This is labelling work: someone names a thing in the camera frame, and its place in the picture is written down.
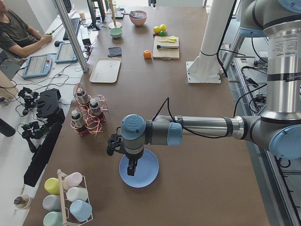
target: gray t-shirt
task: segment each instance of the gray t-shirt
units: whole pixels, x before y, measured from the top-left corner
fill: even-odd
[[[5,14],[10,23],[0,22],[0,29],[2,34],[0,35],[0,48],[17,56],[16,54],[9,51],[9,48],[15,45],[20,47],[34,44],[38,39],[27,32],[28,24],[26,24],[16,13],[12,10],[8,10]]]

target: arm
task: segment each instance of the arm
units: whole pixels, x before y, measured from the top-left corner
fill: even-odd
[[[28,26],[27,32],[32,36],[36,37],[38,40],[42,38],[42,35],[31,26]]]
[[[19,45],[14,45],[9,48],[9,51],[17,54],[22,58],[28,57],[30,54],[34,53],[35,51],[39,50],[42,46],[52,41],[52,36],[44,34],[44,36],[34,44],[20,47]]]

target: mug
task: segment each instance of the mug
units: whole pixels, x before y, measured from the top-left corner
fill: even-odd
[[[43,200],[43,208],[48,211],[61,211],[61,198],[59,195],[50,194]]]
[[[43,219],[44,226],[62,226],[63,216],[61,212],[49,212]]]
[[[83,187],[72,187],[67,191],[67,199],[71,202],[80,199],[86,201],[88,198],[88,191]]]
[[[75,200],[70,205],[70,213],[80,222],[88,220],[92,214],[92,206],[82,200]]]
[[[65,177],[65,179],[63,180],[63,188],[65,190],[69,190],[72,187],[78,186],[82,180],[83,176],[78,172],[74,172]]]
[[[49,192],[49,194],[60,194],[60,187],[58,185],[58,179],[57,178],[49,178],[45,184],[44,188],[46,191]]]

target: metal frame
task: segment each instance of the metal frame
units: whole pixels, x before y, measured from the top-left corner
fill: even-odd
[[[65,8],[65,5],[63,3],[63,0],[53,0],[53,3],[56,7],[56,10],[58,14],[60,15],[60,18],[62,20],[62,23],[64,25],[64,28],[66,29],[66,32],[68,34],[70,43],[72,45],[72,48],[74,50],[74,53],[79,61],[79,64],[83,70],[83,72],[88,71],[88,65],[86,63],[86,60],[84,58],[84,55],[81,51],[79,41],[77,40],[77,37],[75,35],[75,32],[73,30],[73,27],[71,25],[70,19],[68,17],[67,10]]]

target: white cup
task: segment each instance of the white cup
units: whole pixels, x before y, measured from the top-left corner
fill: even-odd
[[[15,205],[16,210],[28,210],[32,205],[33,198],[27,194],[20,195],[23,198],[24,203]]]
[[[59,195],[50,194],[43,200],[43,208],[48,211],[61,211],[61,198]]]
[[[88,191],[83,187],[72,187],[67,191],[67,199],[71,202],[79,199],[86,201],[88,198]]]
[[[81,20],[85,20],[85,11],[84,10],[78,10],[77,11],[79,13],[79,16],[81,18]]]

